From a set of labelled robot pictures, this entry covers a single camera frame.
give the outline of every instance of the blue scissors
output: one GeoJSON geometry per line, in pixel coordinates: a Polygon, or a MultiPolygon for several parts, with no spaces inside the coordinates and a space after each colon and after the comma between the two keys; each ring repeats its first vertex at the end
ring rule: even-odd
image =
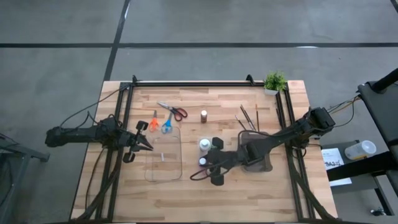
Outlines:
{"type": "Polygon", "coordinates": [[[167,119],[166,123],[164,123],[162,125],[162,133],[163,134],[170,133],[173,131],[172,121],[171,121],[172,115],[173,115],[173,113],[170,112],[169,118],[167,119]]]}
{"type": "Polygon", "coordinates": [[[188,116],[188,113],[182,108],[174,108],[172,106],[169,106],[169,105],[167,105],[165,103],[161,103],[161,102],[157,102],[157,104],[159,104],[160,106],[163,106],[164,108],[171,111],[174,114],[174,119],[176,121],[181,121],[182,118],[186,118],[188,116]]]}

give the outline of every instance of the potted plant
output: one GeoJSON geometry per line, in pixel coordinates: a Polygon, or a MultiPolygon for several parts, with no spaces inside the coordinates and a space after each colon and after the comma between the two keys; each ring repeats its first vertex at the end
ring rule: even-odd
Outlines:
{"type": "Polygon", "coordinates": [[[283,72],[269,72],[267,78],[264,80],[265,93],[270,96],[275,96],[278,91],[286,89],[286,82],[283,72]]]}

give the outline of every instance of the paper sheet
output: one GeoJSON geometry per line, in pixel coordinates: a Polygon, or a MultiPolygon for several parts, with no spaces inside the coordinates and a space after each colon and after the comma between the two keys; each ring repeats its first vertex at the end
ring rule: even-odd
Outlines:
{"type": "MultiPolygon", "coordinates": [[[[323,156],[323,161],[325,163],[326,170],[344,165],[343,158],[341,157],[338,148],[322,149],[322,156],[323,156]]],[[[330,181],[329,183],[330,183],[330,187],[345,185],[345,184],[352,184],[350,178],[334,180],[334,181],[330,181]]]]}

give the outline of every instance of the scissors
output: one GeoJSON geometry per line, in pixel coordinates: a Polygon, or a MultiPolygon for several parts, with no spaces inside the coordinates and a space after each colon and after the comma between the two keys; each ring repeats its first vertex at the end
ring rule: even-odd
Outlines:
{"type": "Polygon", "coordinates": [[[169,105],[167,105],[165,103],[160,103],[160,102],[157,102],[157,104],[159,104],[160,106],[163,106],[164,108],[170,110],[172,112],[172,114],[174,114],[174,119],[176,121],[181,121],[182,118],[186,118],[188,116],[188,113],[182,108],[174,108],[172,106],[169,106],[169,105]]]}
{"type": "Polygon", "coordinates": [[[173,113],[170,112],[169,118],[167,119],[166,123],[164,123],[162,125],[162,133],[163,134],[166,134],[166,133],[169,133],[169,132],[173,131],[172,121],[171,121],[172,115],[173,115],[173,113]]]}
{"type": "Polygon", "coordinates": [[[157,122],[157,112],[155,110],[154,117],[152,118],[152,121],[149,123],[149,131],[154,132],[157,130],[158,127],[159,127],[159,123],[157,122]]]}

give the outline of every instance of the scissor blade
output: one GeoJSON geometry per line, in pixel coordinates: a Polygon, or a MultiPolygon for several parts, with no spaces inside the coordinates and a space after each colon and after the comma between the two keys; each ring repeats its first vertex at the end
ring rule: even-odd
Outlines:
{"type": "Polygon", "coordinates": [[[167,105],[167,104],[165,104],[165,103],[157,102],[157,104],[160,105],[160,106],[163,106],[164,108],[166,108],[166,109],[168,109],[168,110],[171,110],[171,109],[172,109],[171,106],[169,106],[169,105],[167,105]]]}

